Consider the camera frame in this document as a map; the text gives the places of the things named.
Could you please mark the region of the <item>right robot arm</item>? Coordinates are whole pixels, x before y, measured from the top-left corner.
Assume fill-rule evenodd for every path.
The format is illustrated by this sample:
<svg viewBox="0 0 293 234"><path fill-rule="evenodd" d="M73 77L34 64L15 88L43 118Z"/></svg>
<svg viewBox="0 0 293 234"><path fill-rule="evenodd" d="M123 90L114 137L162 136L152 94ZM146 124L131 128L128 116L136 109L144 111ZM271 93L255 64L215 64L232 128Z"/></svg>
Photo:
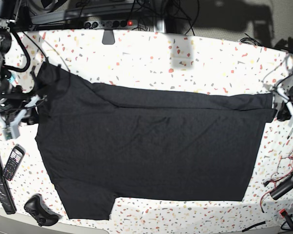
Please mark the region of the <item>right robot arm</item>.
<svg viewBox="0 0 293 234"><path fill-rule="evenodd" d="M41 78L30 72L34 81L32 90L24 93L20 86L12 86L9 83L11 71L23 73L30 67L29 53L14 29L17 15L21 9L20 0L0 0L0 117L7 126L18 117L28 125L39 123L39 113L36 108L47 99L46 84ZM22 49L26 64L23 68L17 68L5 64L5 54L10 50L12 38L15 38Z"/></svg>

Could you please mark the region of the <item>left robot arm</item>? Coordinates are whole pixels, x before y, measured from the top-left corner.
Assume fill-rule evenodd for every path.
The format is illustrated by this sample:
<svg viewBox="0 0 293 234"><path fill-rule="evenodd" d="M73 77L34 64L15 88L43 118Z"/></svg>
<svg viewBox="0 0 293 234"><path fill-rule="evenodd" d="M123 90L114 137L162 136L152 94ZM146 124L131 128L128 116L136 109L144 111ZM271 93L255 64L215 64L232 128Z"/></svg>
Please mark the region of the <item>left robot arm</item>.
<svg viewBox="0 0 293 234"><path fill-rule="evenodd" d="M283 100L281 108L277 113L277 120L284 122L286 120L291 120L293 118L293 86L287 91L287 93L281 88L281 84L293 77L293 73L273 87L272 91L277 93Z"/></svg>

